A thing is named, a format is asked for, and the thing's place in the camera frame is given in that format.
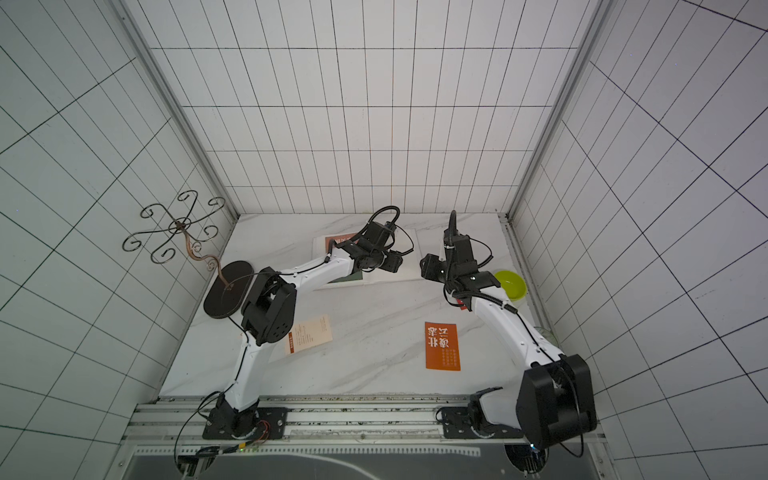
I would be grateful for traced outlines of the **orange photo card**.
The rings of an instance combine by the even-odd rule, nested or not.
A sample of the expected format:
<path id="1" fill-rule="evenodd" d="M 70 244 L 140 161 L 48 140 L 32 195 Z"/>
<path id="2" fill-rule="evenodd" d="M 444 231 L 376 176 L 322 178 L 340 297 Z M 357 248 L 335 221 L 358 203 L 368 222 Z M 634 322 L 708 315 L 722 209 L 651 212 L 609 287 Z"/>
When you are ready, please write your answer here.
<path id="1" fill-rule="evenodd" d="M 357 234 L 344 234 L 336 236 L 327 236 L 325 238 L 326 253 L 331 255 L 336 250 L 342 250 L 349 253 L 353 245 L 357 243 L 359 236 Z"/>
<path id="2" fill-rule="evenodd" d="M 426 322 L 426 368 L 439 371 L 460 371 L 461 360 L 458 329 L 455 324 Z"/>

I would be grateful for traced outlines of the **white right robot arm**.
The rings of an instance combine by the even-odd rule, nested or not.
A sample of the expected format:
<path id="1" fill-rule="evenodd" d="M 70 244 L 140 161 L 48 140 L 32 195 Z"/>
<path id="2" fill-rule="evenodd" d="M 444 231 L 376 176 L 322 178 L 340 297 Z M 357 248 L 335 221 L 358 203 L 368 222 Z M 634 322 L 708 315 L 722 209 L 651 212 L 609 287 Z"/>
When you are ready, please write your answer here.
<path id="1" fill-rule="evenodd" d="M 443 259 L 422 258 L 422 277 L 440 283 L 449 304 L 490 327 L 513 364 L 510 383 L 478 391 L 470 401 L 475 431 L 488 435 L 495 427 L 510 427 L 539 450 L 594 431 L 598 419 L 585 360 L 565 355 L 523 317 L 500 281 L 480 269 L 470 236 L 448 228 L 443 246 Z"/>

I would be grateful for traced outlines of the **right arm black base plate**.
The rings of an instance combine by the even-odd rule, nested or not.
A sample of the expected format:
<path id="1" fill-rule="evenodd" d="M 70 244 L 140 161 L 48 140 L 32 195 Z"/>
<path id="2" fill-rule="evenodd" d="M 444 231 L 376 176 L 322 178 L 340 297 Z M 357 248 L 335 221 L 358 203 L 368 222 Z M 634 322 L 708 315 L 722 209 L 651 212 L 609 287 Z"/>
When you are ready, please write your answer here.
<path id="1" fill-rule="evenodd" d="M 437 410 L 436 420 L 446 439 L 522 439 L 521 430 L 503 424 L 491 424 L 479 408 L 444 406 Z"/>

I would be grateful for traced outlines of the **green photo card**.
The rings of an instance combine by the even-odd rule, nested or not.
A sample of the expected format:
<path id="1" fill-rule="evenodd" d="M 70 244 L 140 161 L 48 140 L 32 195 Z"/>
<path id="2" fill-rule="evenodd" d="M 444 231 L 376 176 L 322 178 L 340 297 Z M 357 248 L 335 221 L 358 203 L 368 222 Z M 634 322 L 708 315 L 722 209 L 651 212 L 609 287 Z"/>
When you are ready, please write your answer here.
<path id="1" fill-rule="evenodd" d="M 362 271 L 353 272 L 341 279 L 339 279 L 339 282 L 354 282 L 354 281 L 361 281 L 363 279 L 364 273 Z"/>

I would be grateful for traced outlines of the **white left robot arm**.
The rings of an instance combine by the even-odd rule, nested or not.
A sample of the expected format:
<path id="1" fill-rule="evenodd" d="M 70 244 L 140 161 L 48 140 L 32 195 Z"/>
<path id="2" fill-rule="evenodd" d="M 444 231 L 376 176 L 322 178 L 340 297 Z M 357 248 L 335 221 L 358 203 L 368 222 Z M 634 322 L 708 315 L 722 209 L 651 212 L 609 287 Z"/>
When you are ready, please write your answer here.
<path id="1" fill-rule="evenodd" d="M 398 271 L 403 258 L 413 250 L 393 248 L 396 229 L 395 219 L 380 223 L 371 217 L 360 231 L 341 242 L 329 241 L 324 256 L 304 265 L 285 271 L 265 267 L 259 272 L 245 272 L 240 268 L 244 263 L 238 261 L 219 271 L 204 301 L 204 311 L 216 319 L 239 312 L 238 328 L 244 343 L 234 379 L 215 393 L 215 404 L 207 415 L 215 433 L 237 439 L 253 434 L 264 365 L 274 344 L 293 328 L 302 294 L 358 272 Z"/>

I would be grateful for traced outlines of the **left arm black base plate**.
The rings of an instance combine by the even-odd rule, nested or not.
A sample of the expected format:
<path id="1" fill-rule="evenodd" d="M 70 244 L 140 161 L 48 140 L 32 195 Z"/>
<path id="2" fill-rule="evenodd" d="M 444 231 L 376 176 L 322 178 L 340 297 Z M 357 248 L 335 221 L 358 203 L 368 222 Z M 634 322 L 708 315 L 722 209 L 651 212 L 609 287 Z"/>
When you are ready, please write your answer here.
<path id="1" fill-rule="evenodd" d="M 287 408 L 251 408 L 243 412 L 214 408 L 208 415 L 202 438 L 205 440 L 267 440 L 283 438 Z"/>

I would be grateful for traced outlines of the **white photo album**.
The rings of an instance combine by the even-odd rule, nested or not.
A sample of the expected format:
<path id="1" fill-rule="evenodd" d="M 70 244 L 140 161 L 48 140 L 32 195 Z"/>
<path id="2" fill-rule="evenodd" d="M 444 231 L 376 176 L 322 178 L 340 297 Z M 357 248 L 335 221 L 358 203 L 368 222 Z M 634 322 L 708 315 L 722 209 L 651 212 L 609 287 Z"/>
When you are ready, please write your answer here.
<path id="1" fill-rule="evenodd" d="M 354 236 L 354 233 L 342 233 L 336 235 L 320 235 L 312 240 L 312 256 L 318 257 L 328 251 L 332 242 L 336 242 L 333 248 L 333 254 L 336 252 L 347 253 L 349 250 L 353 254 L 353 271 L 344 277 L 333 280 L 332 282 L 321 286 L 321 289 L 342 288 L 365 286 L 377 283 L 391 283 L 418 280 L 420 278 L 419 259 L 421 250 L 418 242 L 413 235 L 412 229 L 397 230 L 394 237 L 390 237 L 385 244 L 393 244 L 386 253 L 391 254 L 395 251 L 402 253 L 402 263 L 396 272 L 385 270 L 380 266 L 380 262 L 385 259 L 382 251 L 372 251 L 368 253 L 362 247 L 355 248 L 349 246 L 347 249 L 340 249 L 339 245 Z"/>

